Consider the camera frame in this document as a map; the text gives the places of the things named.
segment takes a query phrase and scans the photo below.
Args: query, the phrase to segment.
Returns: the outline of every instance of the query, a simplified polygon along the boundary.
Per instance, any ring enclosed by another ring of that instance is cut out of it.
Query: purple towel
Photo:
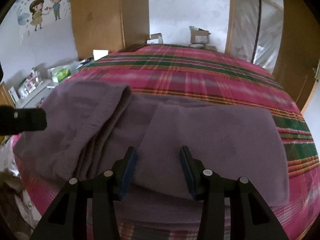
[[[63,83],[42,107],[47,129],[23,133],[13,150],[30,172],[56,186],[73,176],[94,178],[129,146],[138,149],[135,185],[115,202],[119,219],[171,229],[198,225],[202,208],[188,194],[183,145],[223,177],[247,176],[270,206],[288,201],[286,156],[268,110],[131,94],[125,84],[97,81]]]

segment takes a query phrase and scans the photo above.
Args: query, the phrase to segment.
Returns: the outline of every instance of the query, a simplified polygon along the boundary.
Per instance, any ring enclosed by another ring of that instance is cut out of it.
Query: wooden door
[[[124,48],[121,0],[71,0],[73,35],[80,59],[94,49]]]
[[[9,95],[7,87],[4,83],[0,84],[0,106],[12,106],[14,107],[13,101]],[[0,143],[4,140],[3,136],[0,136]]]
[[[284,0],[284,26],[273,76],[300,110],[315,86],[320,25],[303,0]]]
[[[149,0],[121,0],[124,46],[146,44],[150,37]]]

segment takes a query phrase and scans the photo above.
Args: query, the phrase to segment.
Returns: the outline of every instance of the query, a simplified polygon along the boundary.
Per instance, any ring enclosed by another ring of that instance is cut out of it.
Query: wooden wardrobe
[[[144,44],[150,35],[149,0],[71,0],[71,14],[80,59]]]

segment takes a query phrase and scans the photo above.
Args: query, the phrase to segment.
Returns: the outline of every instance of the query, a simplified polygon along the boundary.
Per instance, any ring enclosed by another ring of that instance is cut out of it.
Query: cartoon girl
[[[37,31],[38,24],[40,25],[40,29],[42,29],[42,16],[48,15],[49,12],[52,10],[50,9],[48,13],[42,13],[43,3],[44,0],[34,0],[29,7],[30,12],[32,13],[32,21],[30,22],[30,24],[36,27],[35,31]]]

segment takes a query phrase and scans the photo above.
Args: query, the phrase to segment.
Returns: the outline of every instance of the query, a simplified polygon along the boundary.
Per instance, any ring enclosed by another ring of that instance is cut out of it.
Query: bed
[[[148,45],[135,52],[114,52],[69,80],[128,83],[133,92],[177,95],[212,104],[269,109],[284,144],[290,202],[273,208],[290,240],[302,239],[320,212],[320,167],[311,133],[295,103],[263,68],[212,51],[177,45]],[[40,214],[57,189],[23,167],[16,158],[23,184]],[[92,219],[88,218],[88,238]],[[197,231],[169,231],[119,223],[122,239],[196,239]],[[230,228],[225,228],[226,235]]]

